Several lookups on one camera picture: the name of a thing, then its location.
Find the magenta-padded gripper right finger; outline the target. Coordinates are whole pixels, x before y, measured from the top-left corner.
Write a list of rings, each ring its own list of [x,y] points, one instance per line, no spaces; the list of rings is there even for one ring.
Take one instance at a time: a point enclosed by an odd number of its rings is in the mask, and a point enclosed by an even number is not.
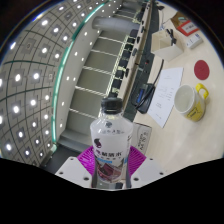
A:
[[[154,159],[146,157],[135,147],[130,148],[127,163],[128,188],[140,188],[165,176]]]

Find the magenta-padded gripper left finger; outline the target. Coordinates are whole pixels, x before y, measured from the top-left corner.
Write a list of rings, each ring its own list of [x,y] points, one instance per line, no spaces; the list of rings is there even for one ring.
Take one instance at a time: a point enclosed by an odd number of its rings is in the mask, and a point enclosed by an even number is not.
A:
[[[70,156],[55,175],[81,187],[91,188],[94,172],[95,158],[90,146],[77,157]]]

